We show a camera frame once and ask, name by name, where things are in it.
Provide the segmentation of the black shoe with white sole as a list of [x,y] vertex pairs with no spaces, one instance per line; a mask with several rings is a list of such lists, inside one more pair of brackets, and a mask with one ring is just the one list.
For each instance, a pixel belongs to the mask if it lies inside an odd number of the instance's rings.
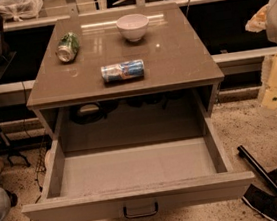
[[261,216],[277,221],[277,197],[272,196],[251,184],[242,197],[242,201]]

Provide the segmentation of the open grey top drawer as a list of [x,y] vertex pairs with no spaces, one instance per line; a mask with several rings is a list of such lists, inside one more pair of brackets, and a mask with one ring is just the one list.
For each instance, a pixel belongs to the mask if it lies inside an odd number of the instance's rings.
[[75,124],[59,112],[43,192],[23,206],[33,221],[121,218],[123,207],[159,212],[240,198],[252,172],[234,171],[198,93]]

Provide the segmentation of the white plastic bag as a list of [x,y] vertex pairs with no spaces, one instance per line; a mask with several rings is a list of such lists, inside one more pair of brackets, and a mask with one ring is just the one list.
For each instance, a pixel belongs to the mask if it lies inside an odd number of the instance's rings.
[[42,7],[42,0],[0,0],[0,14],[16,22],[38,17]]

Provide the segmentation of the white ceramic bowl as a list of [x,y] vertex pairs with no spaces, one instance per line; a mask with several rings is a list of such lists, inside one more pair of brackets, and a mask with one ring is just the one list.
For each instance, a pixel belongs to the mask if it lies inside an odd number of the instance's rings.
[[122,37],[130,42],[140,41],[147,31],[148,18],[143,14],[124,15],[116,21]]

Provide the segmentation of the black chair base leg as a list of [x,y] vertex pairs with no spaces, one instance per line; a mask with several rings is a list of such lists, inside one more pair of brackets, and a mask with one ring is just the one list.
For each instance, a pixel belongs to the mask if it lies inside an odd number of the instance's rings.
[[239,157],[244,158],[251,167],[264,179],[272,191],[277,194],[277,168],[273,171],[266,171],[264,167],[250,154],[246,148],[240,145],[238,148]]

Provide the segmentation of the grey cabinet with glossy top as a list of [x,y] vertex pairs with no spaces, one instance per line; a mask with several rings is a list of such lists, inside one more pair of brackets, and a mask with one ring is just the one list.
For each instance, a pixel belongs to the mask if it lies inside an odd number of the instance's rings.
[[[211,114],[223,73],[176,4],[148,6],[149,20],[142,40],[121,37],[116,22],[121,13],[108,12],[59,20],[40,65],[28,106],[54,138],[59,112],[67,110],[75,124],[105,119],[122,104],[133,108],[168,103],[187,91],[198,93]],[[56,55],[59,40],[68,32],[79,40],[70,63]],[[104,83],[100,69],[119,62],[144,61],[144,76]]]

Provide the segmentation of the blue silver redbull can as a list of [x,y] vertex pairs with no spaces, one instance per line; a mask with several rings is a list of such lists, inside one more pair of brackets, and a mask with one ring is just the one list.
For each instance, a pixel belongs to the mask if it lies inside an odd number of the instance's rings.
[[137,59],[135,61],[119,62],[118,64],[103,66],[100,72],[104,83],[136,79],[144,76],[144,61]]

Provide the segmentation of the green soda can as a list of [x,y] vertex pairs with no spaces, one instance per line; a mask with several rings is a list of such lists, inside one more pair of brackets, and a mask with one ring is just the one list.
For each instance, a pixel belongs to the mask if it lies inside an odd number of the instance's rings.
[[79,40],[74,32],[68,32],[59,40],[56,55],[61,62],[70,63],[73,61],[79,51]]

